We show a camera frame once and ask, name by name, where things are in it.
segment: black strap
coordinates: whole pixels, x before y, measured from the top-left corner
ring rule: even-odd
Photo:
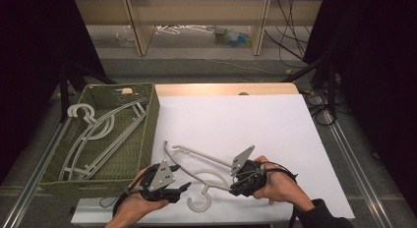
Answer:
[[[122,204],[122,202],[129,196],[130,194],[127,193],[123,193],[122,195],[120,195],[119,199],[116,201],[116,203],[113,206],[113,217],[116,215],[117,213],[117,209],[119,208],[120,204]]]
[[[295,218],[297,217],[295,215],[295,211],[296,211],[295,206],[292,206],[292,214],[291,214],[291,218],[289,219],[288,228],[294,227]]]

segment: metal rail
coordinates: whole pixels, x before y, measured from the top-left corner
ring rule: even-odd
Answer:
[[[331,115],[328,112],[326,114],[326,117],[327,120],[330,122]],[[332,125],[330,125],[330,129],[378,227],[393,227],[387,215],[386,209],[384,208],[384,205],[381,203],[380,199],[377,196],[377,193],[375,192],[374,188],[369,182],[368,177],[362,169],[362,166],[356,158],[356,155],[353,152],[353,149],[350,146],[343,131],[341,130],[338,122],[335,121]]]
[[[40,158],[39,162],[37,163],[36,168],[34,169],[33,173],[30,176],[28,183],[25,185],[22,193],[19,195],[15,205],[10,210],[5,222],[3,223],[3,228],[15,228],[19,227],[22,219],[25,216],[26,211],[29,208],[30,202],[33,199],[33,196],[37,189],[37,183],[42,175],[43,170],[46,167],[46,162],[49,158],[49,155],[52,151],[55,142],[57,141],[59,135],[61,134],[64,128],[64,123],[60,123],[58,125],[55,134],[52,137],[52,140],[49,143],[45,153],[43,153],[42,157]]]

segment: crate handle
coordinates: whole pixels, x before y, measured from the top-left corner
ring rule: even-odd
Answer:
[[[133,94],[133,89],[130,87],[116,88],[113,91],[114,95]]]

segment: tripod leg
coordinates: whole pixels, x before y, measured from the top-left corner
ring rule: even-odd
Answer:
[[[71,64],[78,69],[81,72],[84,72],[92,77],[94,77],[95,79],[103,82],[104,84],[117,84],[116,82],[114,82],[113,80],[108,79],[107,77],[98,74],[97,72],[89,69],[88,67],[84,66],[83,64],[80,63],[75,63],[75,62],[71,62]]]
[[[70,107],[70,97],[68,95],[67,87],[67,70],[68,65],[64,65],[60,70],[59,74],[59,90],[61,92],[61,120],[60,123],[63,123],[67,118],[67,109]]]
[[[75,91],[83,91],[84,87],[87,85],[87,82],[84,79],[82,72],[76,69],[76,67],[73,65],[68,65],[65,74]]]
[[[303,77],[304,75],[310,73],[311,71],[317,69],[321,65],[322,65],[322,58],[320,58],[320,59],[314,61],[313,63],[309,64],[307,67],[301,69],[296,74],[289,76],[288,78],[284,79],[282,82],[283,83],[292,83],[295,80],[297,80],[297,79]]]
[[[328,65],[328,111],[330,111],[334,120],[336,119],[335,113],[335,91],[336,91],[336,79],[335,69],[332,63]]]

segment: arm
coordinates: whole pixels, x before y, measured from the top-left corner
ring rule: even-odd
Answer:
[[[269,163],[264,156],[258,157],[255,161],[265,164],[266,169],[277,166]],[[269,199],[269,204],[275,201],[286,201],[292,203],[296,208],[296,215],[304,228],[348,228],[353,227],[345,218],[333,217],[325,202],[322,199],[310,200],[304,191],[290,177],[281,172],[268,172],[267,184],[254,192],[255,199]]]
[[[146,169],[139,172],[139,178]],[[169,204],[168,200],[148,201],[141,194],[129,195],[120,204],[113,219],[105,226],[106,228],[124,228],[135,224],[148,213],[161,209]]]

